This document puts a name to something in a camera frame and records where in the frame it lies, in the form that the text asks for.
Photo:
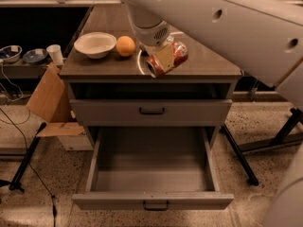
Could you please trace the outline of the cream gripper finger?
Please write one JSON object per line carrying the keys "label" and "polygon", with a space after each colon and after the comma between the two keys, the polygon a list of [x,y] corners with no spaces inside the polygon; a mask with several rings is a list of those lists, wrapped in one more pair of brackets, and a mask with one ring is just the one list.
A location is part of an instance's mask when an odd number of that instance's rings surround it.
{"label": "cream gripper finger", "polygon": [[171,44],[165,44],[157,47],[154,56],[164,72],[168,72],[173,67],[173,50]]}

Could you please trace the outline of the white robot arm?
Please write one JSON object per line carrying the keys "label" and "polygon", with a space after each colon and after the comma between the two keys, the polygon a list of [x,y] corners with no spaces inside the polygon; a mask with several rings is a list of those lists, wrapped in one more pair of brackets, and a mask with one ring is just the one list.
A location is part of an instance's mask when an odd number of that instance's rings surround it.
{"label": "white robot arm", "polygon": [[278,0],[121,0],[138,40],[171,25],[303,110],[303,8]]}

